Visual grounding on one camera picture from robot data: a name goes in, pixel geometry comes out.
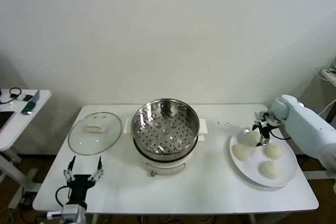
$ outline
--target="dough ball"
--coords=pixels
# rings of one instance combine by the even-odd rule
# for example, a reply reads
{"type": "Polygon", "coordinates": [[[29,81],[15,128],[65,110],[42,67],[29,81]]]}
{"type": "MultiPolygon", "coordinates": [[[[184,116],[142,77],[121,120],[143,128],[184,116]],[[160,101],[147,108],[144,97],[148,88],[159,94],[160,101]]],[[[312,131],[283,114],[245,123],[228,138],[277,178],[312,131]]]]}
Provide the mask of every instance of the dough ball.
{"type": "Polygon", "coordinates": [[[236,156],[239,160],[246,160],[250,157],[250,151],[247,146],[243,144],[235,144],[232,147],[233,154],[236,156]]]}
{"type": "Polygon", "coordinates": [[[282,157],[282,149],[279,145],[270,143],[264,148],[265,154],[273,159],[278,159],[282,157]]]}
{"type": "Polygon", "coordinates": [[[279,166],[272,161],[262,162],[260,171],[265,177],[270,179],[276,179],[280,175],[279,166]]]}
{"type": "Polygon", "coordinates": [[[246,133],[247,143],[251,147],[256,147],[260,142],[260,134],[256,131],[250,131],[246,133]]]}

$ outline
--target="power strip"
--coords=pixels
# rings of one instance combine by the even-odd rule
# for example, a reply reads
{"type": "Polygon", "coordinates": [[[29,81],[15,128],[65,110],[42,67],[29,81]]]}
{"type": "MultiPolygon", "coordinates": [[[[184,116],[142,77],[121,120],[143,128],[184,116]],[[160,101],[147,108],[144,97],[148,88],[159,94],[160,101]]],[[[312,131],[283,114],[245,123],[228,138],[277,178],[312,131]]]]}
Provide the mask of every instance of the power strip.
{"type": "Polygon", "coordinates": [[[336,82],[336,70],[333,68],[328,68],[323,69],[321,72],[329,81],[336,82]]]}

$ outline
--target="glass lid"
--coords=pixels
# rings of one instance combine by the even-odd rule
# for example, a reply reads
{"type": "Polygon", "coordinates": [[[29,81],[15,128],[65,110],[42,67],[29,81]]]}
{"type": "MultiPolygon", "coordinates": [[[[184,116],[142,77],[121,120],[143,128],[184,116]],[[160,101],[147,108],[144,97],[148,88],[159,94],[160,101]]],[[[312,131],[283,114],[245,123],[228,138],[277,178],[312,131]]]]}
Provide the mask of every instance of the glass lid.
{"type": "Polygon", "coordinates": [[[109,112],[88,115],[77,122],[68,137],[70,148],[80,155],[93,155],[110,148],[121,134],[119,117],[109,112]]]}

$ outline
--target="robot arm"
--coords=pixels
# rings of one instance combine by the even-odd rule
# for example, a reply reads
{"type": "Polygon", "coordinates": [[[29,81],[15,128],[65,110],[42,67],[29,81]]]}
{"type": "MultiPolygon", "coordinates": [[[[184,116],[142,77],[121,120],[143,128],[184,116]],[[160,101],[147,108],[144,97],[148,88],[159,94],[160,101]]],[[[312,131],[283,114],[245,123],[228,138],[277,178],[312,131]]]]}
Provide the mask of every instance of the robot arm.
{"type": "Polygon", "coordinates": [[[260,144],[269,141],[269,132],[284,125],[286,132],[307,155],[317,158],[328,170],[336,172],[336,130],[295,97],[278,97],[267,112],[256,113],[260,144]]]}
{"type": "Polygon", "coordinates": [[[62,206],[58,212],[48,212],[47,219],[60,218],[60,224],[86,224],[85,212],[87,204],[85,203],[88,189],[93,187],[99,178],[103,175],[101,158],[98,161],[97,170],[92,174],[72,174],[72,168],[76,156],[69,163],[68,169],[64,170],[64,176],[67,186],[71,189],[69,201],[62,206]]]}

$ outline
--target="white robotic arm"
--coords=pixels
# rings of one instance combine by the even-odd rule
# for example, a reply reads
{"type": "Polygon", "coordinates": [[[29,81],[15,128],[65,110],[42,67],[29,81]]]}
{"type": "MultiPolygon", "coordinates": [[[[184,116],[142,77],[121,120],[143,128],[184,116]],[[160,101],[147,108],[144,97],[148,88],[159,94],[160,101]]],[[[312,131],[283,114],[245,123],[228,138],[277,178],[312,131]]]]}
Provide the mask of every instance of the white robotic arm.
{"type": "Polygon", "coordinates": [[[258,112],[257,120],[262,144],[268,133],[284,125],[286,132],[307,155],[317,158],[327,169],[336,173],[336,130],[312,110],[305,108],[295,97],[278,97],[267,112],[258,112]]]}

